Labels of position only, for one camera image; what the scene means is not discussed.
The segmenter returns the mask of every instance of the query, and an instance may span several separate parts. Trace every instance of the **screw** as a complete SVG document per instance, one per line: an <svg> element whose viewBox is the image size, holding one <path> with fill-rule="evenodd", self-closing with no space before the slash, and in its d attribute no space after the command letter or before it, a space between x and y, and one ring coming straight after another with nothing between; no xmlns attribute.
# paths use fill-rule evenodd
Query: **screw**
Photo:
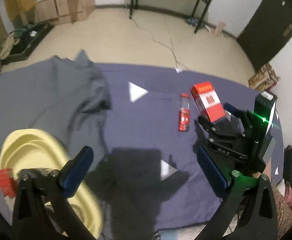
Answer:
<svg viewBox="0 0 292 240"><path fill-rule="evenodd" d="M29 178L29 175L28 174L24 174L23 176L22 176L22 180L28 180L28 178Z"/></svg>
<svg viewBox="0 0 292 240"><path fill-rule="evenodd" d="M49 174L50 174L52 177L56 177L56 176L59 174L59 170L52 170Z"/></svg>
<svg viewBox="0 0 292 240"><path fill-rule="evenodd" d="M239 177L240 176L240 172L239 171L236 171L236 170L233 170L231 172L231 174L234 176L234 177Z"/></svg>
<svg viewBox="0 0 292 240"><path fill-rule="evenodd" d="M268 180L268 176L266 174L261 174L263 180Z"/></svg>

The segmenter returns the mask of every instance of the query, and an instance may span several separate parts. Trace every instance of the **black door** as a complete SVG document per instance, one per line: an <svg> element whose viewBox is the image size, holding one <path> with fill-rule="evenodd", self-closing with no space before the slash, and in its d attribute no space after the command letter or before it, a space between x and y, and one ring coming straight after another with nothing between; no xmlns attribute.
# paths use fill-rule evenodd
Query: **black door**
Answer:
<svg viewBox="0 0 292 240"><path fill-rule="evenodd" d="M255 70L269 62L292 37L292 1L262 0L237 41Z"/></svg>

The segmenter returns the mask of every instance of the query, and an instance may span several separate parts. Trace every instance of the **tile floor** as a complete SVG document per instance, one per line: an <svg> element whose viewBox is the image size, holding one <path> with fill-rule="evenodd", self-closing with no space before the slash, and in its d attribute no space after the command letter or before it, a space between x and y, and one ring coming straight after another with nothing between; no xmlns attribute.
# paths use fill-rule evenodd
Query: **tile floor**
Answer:
<svg viewBox="0 0 292 240"><path fill-rule="evenodd" d="M96 9L86 21L56 26L28 60L3 67L25 67L53 55L73 59L80 49L94 62L185 68L247 85L253 68L238 43L207 30L194 34L183 19L128 9Z"/></svg>

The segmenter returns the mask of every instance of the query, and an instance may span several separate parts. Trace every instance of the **clear plastic bottle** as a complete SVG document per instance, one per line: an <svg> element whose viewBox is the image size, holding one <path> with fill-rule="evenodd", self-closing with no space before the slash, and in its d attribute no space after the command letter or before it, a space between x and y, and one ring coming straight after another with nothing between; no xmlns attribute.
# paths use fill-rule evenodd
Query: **clear plastic bottle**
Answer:
<svg viewBox="0 0 292 240"><path fill-rule="evenodd" d="M186 93L180 95L181 103L179 109L179 124L178 130L187 132L190 124L190 111L189 111L189 98L190 96Z"/></svg>

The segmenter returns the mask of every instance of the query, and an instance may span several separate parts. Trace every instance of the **red carton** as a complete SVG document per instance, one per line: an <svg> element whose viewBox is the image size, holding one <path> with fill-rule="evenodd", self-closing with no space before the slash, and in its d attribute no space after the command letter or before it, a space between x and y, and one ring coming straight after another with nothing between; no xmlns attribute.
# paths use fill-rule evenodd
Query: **red carton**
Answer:
<svg viewBox="0 0 292 240"><path fill-rule="evenodd" d="M4 197L16 197L15 183L11 168L0 170L0 188Z"/></svg>
<svg viewBox="0 0 292 240"><path fill-rule="evenodd" d="M195 84L190 92L201 115L206 116L211 122L225 116L225 110L210 82Z"/></svg>

